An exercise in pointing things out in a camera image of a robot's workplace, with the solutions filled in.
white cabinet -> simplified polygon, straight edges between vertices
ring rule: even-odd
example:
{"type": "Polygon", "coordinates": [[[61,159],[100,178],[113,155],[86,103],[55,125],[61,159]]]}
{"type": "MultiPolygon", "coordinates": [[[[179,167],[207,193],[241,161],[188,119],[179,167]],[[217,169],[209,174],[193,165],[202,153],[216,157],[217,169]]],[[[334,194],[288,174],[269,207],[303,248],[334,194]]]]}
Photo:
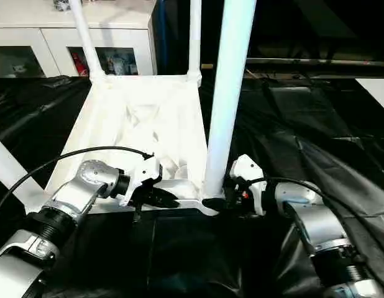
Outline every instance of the white cabinet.
{"type": "MultiPolygon", "coordinates": [[[[157,74],[155,5],[156,0],[83,1],[106,73],[157,74]]],[[[0,77],[77,76],[87,70],[83,60],[71,11],[56,11],[52,0],[0,1],[0,77]]]]}
{"type": "Polygon", "coordinates": [[[58,75],[40,29],[0,28],[0,78],[58,75]]]}
{"type": "MultiPolygon", "coordinates": [[[[87,65],[77,30],[42,29],[42,32],[61,74],[77,76],[79,71],[76,69],[75,59],[80,59],[83,66],[87,65]]],[[[90,36],[101,66],[107,74],[156,74],[148,30],[90,29],[90,36]]]]}

white tube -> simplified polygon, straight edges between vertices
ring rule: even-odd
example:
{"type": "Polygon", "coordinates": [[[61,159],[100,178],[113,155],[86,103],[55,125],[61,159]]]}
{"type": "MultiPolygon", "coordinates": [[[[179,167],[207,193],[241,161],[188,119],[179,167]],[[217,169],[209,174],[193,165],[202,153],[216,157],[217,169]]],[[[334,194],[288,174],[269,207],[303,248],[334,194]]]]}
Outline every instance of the white tube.
{"type": "Polygon", "coordinates": [[[202,18],[202,0],[191,0],[190,10],[190,53],[188,79],[195,79],[200,87],[202,74],[200,72],[200,33],[202,18]]]}
{"type": "Polygon", "coordinates": [[[256,0],[225,0],[203,195],[219,197],[231,146],[256,0]]]}
{"type": "Polygon", "coordinates": [[[80,0],[69,0],[69,4],[73,13],[73,17],[75,18],[76,27],[79,32],[79,36],[81,38],[81,42],[83,44],[83,51],[86,55],[86,60],[89,68],[89,76],[91,81],[97,81],[105,77],[105,73],[101,68],[101,64],[99,63],[97,51],[95,47],[93,47],[93,43],[91,41],[91,37],[89,34],[88,25],[83,15],[81,1],[80,0]]]}
{"type": "MultiPolygon", "coordinates": [[[[0,142],[0,181],[9,189],[26,174],[27,171],[0,142]]],[[[41,201],[43,193],[44,190],[33,178],[26,180],[14,191],[14,195],[25,205],[27,213],[40,210],[46,201],[46,198],[41,201]]]]}

black plastic sheet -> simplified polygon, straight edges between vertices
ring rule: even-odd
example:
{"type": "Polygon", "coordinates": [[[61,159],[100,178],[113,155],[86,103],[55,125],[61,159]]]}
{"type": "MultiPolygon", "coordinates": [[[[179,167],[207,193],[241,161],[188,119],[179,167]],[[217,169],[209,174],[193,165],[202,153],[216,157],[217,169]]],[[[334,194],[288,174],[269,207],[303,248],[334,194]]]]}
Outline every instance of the black plastic sheet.
{"type": "MultiPolygon", "coordinates": [[[[89,83],[70,78],[50,89],[44,81],[13,82],[1,98],[10,108],[1,114],[0,133],[31,169],[60,153],[89,83]],[[25,117],[17,114],[20,105],[25,117]],[[9,125],[14,119],[20,125],[9,125]],[[53,141],[40,132],[52,132],[53,141]]],[[[199,93],[208,135],[211,80],[203,80],[199,93]]],[[[384,246],[384,110],[354,80],[244,82],[229,165],[244,153],[268,175],[309,180],[342,199],[384,246]]],[[[44,184],[48,176],[36,179],[44,184]]],[[[379,244],[337,209],[384,281],[379,244]]],[[[15,210],[20,208],[3,213],[11,224],[1,236],[19,225],[22,212],[15,210]]],[[[50,277],[46,298],[317,297],[322,291],[292,223],[277,214],[243,219],[193,210],[146,212],[134,225],[131,214],[89,215],[50,277]]]]}

black cable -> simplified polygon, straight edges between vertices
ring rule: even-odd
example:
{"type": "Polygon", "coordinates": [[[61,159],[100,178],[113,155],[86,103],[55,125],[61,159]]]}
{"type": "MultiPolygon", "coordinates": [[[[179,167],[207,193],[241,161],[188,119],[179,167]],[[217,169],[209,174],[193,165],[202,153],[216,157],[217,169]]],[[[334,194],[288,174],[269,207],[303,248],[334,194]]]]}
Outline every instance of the black cable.
{"type": "Polygon", "coordinates": [[[52,163],[55,163],[57,162],[58,160],[62,160],[64,158],[67,158],[67,157],[70,157],[70,156],[73,156],[73,155],[77,155],[77,154],[80,154],[80,153],[86,153],[86,152],[91,152],[91,151],[99,151],[99,150],[123,150],[123,151],[128,151],[128,152],[133,152],[133,153],[136,153],[136,154],[140,154],[142,155],[142,157],[146,160],[150,157],[152,157],[153,155],[149,155],[148,153],[145,153],[145,152],[142,152],[140,150],[136,150],[136,149],[132,149],[132,148],[128,148],[128,147],[121,147],[121,146],[99,146],[99,147],[90,147],[90,148],[85,148],[85,149],[80,149],[80,150],[76,150],[76,151],[72,151],[72,152],[69,152],[69,153],[65,153],[63,155],[59,155],[55,158],[53,158],[52,160],[49,160],[48,162],[38,166],[37,168],[33,169],[32,171],[30,171],[29,173],[27,173],[24,177],[20,178],[20,180],[18,180],[7,192],[6,194],[4,195],[4,197],[1,199],[0,201],[0,208],[2,207],[2,205],[5,203],[5,201],[10,197],[10,195],[23,183],[25,182],[26,179],[28,179],[29,177],[31,177],[33,174],[39,172],[41,169],[44,169],[46,166],[52,164],[52,163]]]}
{"type": "MultiPolygon", "coordinates": [[[[336,203],[340,204],[343,208],[348,210],[348,212],[350,212],[359,221],[359,223],[364,227],[364,229],[366,229],[366,231],[369,233],[369,235],[375,240],[376,244],[378,245],[378,247],[380,248],[380,250],[384,254],[384,246],[382,245],[380,240],[377,238],[377,236],[374,234],[374,232],[372,231],[372,228],[369,227],[369,225],[366,223],[366,221],[363,219],[363,217],[361,215],[356,213],[356,211],[353,208],[351,208],[350,205],[346,204],[342,200],[340,200],[340,199],[338,199],[338,198],[336,198],[336,197],[334,197],[334,196],[332,196],[330,194],[323,193],[322,191],[318,190],[317,188],[315,188],[314,186],[308,184],[307,182],[300,181],[300,180],[297,180],[297,179],[284,178],[284,177],[263,177],[263,178],[248,180],[247,181],[247,187],[251,186],[254,183],[263,182],[263,181],[295,183],[295,184],[304,186],[304,187],[312,190],[313,192],[315,192],[316,194],[318,194],[319,196],[321,196],[322,198],[327,200],[327,202],[330,203],[330,205],[331,205],[332,211],[334,213],[336,213],[336,216],[342,222],[343,227],[347,230],[348,237],[351,238],[352,243],[355,243],[355,248],[356,248],[357,252],[360,255],[364,256],[364,254],[359,251],[359,249],[358,249],[358,247],[356,245],[357,242],[354,240],[354,236],[353,236],[352,231],[350,230],[348,225],[345,223],[345,220],[342,218],[340,212],[335,208],[335,206],[334,206],[334,204],[332,202],[336,202],[336,203]]],[[[370,271],[370,273],[372,274],[372,276],[377,280],[377,282],[384,288],[384,281],[378,277],[378,275],[374,272],[374,270],[368,264],[367,264],[367,268],[370,271]]]]}

black tarp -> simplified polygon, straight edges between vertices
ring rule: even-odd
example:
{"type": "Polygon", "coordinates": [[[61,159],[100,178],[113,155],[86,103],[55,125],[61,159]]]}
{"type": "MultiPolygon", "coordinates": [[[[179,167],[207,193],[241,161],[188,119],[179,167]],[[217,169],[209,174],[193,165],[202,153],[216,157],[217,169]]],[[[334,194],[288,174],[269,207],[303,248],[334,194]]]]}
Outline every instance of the black tarp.
{"type": "MultiPolygon", "coordinates": [[[[57,94],[42,87],[45,81],[13,84],[8,92],[30,102],[29,94],[45,94],[50,101],[64,97],[50,111],[61,119],[73,115],[62,119],[66,135],[84,100],[75,94],[86,95],[89,89],[86,81],[71,80],[57,94]]],[[[200,96],[206,134],[212,95],[212,80],[204,79],[200,96]]],[[[6,95],[1,100],[6,102],[6,95]]],[[[39,129],[57,131],[58,124],[49,117],[35,128],[34,138],[39,129]]],[[[34,157],[35,140],[28,137],[23,130],[14,137],[22,146],[9,149],[34,157]]],[[[45,159],[58,154],[66,140],[59,141],[59,134],[53,138],[61,145],[43,146],[45,159]]],[[[384,110],[354,80],[244,82],[229,163],[244,153],[269,175],[310,180],[347,202],[384,246],[384,110]]],[[[37,158],[29,167],[40,162],[37,158]]],[[[384,280],[378,243],[337,208],[370,267],[384,280]]],[[[321,290],[288,219],[276,214],[209,218],[176,210],[146,212],[135,225],[130,214],[89,215],[67,243],[44,297],[317,297],[321,290]]]]}

